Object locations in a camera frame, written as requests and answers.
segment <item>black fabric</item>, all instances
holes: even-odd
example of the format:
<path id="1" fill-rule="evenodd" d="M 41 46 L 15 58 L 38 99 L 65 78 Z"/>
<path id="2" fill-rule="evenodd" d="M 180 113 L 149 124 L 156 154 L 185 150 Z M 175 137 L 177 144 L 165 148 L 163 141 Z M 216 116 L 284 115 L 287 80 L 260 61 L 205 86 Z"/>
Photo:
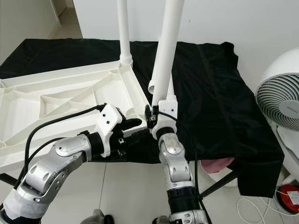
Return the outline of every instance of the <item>black fabric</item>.
<path id="1" fill-rule="evenodd" d="M 27 39 L 0 66 L 0 78 L 116 61 L 119 49 L 119 41 Z M 131 42 L 133 70 L 149 102 L 156 50 L 157 42 Z M 194 147 L 200 159 L 235 157 L 229 167 L 246 169 L 238 178 L 242 195 L 272 197 L 284 155 L 240 77 L 237 62 L 228 42 L 177 44 L 172 76 L 178 138 L 187 160 L 194 160 Z M 158 163 L 158 153 L 157 142 L 149 136 L 122 161 Z"/>

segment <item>red object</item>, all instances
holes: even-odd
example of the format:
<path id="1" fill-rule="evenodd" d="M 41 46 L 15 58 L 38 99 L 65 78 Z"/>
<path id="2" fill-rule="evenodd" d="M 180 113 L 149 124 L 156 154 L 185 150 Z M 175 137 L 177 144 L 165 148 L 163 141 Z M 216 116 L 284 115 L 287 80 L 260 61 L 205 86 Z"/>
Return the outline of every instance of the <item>red object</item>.
<path id="1" fill-rule="evenodd" d="M 281 194 L 279 192 L 276 192 L 277 199 L 280 203 L 280 205 L 287 210 L 288 212 L 292 214 L 297 214 L 299 212 L 299 205 L 293 204 L 290 197 L 288 196 L 288 191 L 298 191 L 299 192 L 299 186 L 295 186 L 292 184 L 284 185 L 278 190 L 284 194 Z"/>
<path id="2" fill-rule="evenodd" d="M 234 158 L 223 158 L 217 160 L 201 160 L 202 169 L 208 174 L 219 173 L 229 164 L 234 161 Z"/>

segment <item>tiled floor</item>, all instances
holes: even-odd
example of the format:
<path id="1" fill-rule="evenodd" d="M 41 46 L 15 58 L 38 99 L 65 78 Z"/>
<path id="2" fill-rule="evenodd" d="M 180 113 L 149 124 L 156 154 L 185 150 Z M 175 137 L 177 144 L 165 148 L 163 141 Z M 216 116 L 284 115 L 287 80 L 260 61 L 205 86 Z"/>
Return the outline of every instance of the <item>tiled floor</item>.
<path id="1" fill-rule="evenodd" d="M 61 16 L 62 26 L 53 38 L 82 38 L 73 9 Z M 17 176 L 19 170 L 10 174 Z M 285 176 L 282 172 L 279 183 Z M 214 183 L 199 167 L 199 189 L 202 191 Z M 0 182 L 0 201 L 9 193 L 11 186 Z M 237 187 L 223 187 L 204 199 L 213 224 L 243 224 L 236 210 L 240 198 Z M 256 197 L 246 197 L 256 203 L 262 213 L 266 206 Z M 270 205 L 277 208 L 271 199 Z M 159 215 L 168 215 L 169 207 L 161 164 L 139 163 L 88 163 L 70 175 L 64 183 L 43 224 L 80 223 L 93 210 L 101 208 L 112 214 L 116 224 L 150 224 Z M 251 222 L 261 218 L 253 205 L 240 202 L 240 213 Z M 281 217 L 269 210 L 266 224 L 299 224 L 299 218 Z"/>

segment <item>white pole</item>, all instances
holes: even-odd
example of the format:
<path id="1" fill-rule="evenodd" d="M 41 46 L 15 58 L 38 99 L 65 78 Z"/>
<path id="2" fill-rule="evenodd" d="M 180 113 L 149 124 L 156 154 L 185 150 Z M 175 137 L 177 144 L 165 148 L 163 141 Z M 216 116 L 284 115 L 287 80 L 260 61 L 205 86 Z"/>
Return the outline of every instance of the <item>white pole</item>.
<path id="1" fill-rule="evenodd" d="M 178 41 L 184 0 L 166 0 L 159 51 L 155 59 L 156 78 L 152 106 L 165 100 Z"/>
<path id="2" fill-rule="evenodd" d="M 127 0 L 117 0 L 117 14 L 121 44 L 120 62 L 122 64 L 131 64 L 133 60 L 130 53 Z"/>
<path id="3" fill-rule="evenodd" d="M 167 90 L 167 97 L 174 95 L 174 89 L 173 89 L 173 80 L 172 75 L 170 75 L 168 90 Z"/>
<path id="4" fill-rule="evenodd" d="M 154 88 L 156 85 L 156 78 L 157 78 L 157 63 L 156 63 L 156 61 L 160 61 L 160 59 L 158 59 L 158 57 L 161 56 L 159 51 L 160 51 L 160 40 L 158 42 L 153 74 L 151 75 L 151 80 L 150 80 L 149 86 L 148 86 L 148 91 L 150 94 L 154 94 Z"/>

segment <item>pink object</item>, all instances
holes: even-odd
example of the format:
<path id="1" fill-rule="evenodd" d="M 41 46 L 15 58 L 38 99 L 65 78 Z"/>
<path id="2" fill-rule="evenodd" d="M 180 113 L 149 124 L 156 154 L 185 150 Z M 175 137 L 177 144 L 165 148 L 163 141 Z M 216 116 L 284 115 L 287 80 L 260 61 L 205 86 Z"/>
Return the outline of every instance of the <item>pink object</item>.
<path id="1" fill-rule="evenodd" d="M 214 174 L 220 172 L 234 161 L 234 158 L 224 158 L 217 160 L 201 160 L 202 169 L 208 174 Z"/>

